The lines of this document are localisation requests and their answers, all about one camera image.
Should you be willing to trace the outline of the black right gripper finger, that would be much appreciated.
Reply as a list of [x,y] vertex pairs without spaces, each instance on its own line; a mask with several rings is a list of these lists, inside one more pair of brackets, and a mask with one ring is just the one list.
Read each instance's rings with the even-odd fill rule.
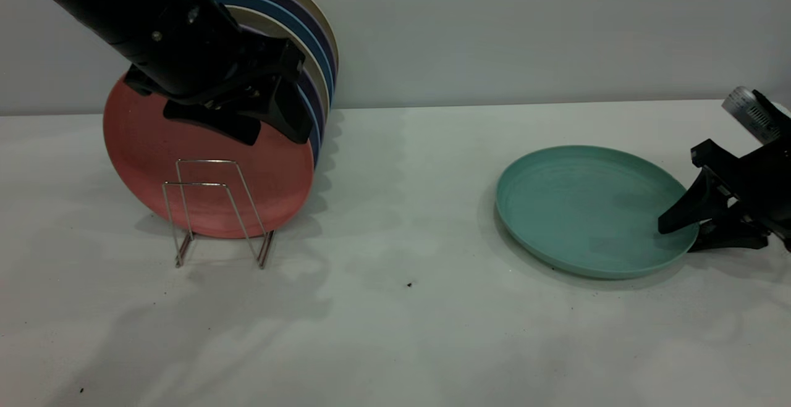
[[725,248],[759,250],[768,246],[769,230],[745,212],[706,214],[689,252]]
[[672,233],[692,224],[704,224],[704,233],[738,222],[730,210],[731,190],[712,169],[701,169],[692,186],[658,219],[658,232]]

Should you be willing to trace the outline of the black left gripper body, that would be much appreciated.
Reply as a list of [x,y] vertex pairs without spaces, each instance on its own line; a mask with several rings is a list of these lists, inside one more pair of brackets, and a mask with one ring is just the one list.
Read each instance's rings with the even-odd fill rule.
[[281,81],[294,83],[305,55],[288,38],[241,30],[218,66],[209,68],[185,105],[228,112],[268,112]]

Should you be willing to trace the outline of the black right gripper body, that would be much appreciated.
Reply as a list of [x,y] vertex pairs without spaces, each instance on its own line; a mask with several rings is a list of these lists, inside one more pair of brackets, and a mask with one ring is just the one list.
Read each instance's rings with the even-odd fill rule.
[[745,212],[789,250],[789,142],[775,141],[737,157],[712,140],[692,149],[695,167],[712,169],[734,196],[732,212]]

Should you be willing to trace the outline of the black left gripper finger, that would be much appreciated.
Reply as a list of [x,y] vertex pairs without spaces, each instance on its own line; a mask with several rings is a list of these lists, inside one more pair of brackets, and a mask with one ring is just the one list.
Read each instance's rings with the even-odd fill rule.
[[266,123],[293,143],[304,145],[313,131],[296,83],[277,78],[266,100]]
[[254,145],[261,132],[261,122],[257,118],[234,111],[218,111],[201,104],[184,105],[168,101],[163,116],[170,122],[205,128],[246,146]]

